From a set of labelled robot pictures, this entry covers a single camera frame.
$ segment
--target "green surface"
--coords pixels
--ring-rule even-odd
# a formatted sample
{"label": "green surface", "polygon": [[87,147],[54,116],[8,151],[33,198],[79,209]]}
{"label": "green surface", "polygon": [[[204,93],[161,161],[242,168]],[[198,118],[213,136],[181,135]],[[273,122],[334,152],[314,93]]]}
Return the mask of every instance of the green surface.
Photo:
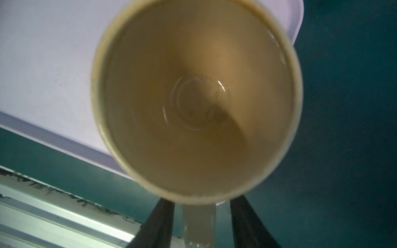
{"label": "green surface", "polygon": [[[297,137],[246,194],[284,247],[397,247],[396,1],[305,1]],[[0,165],[144,221],[158,197],[135,182],[0,130]],[[229,205],[216,247],[233,247]],[[181,208],[174,233],[181,235]]]}

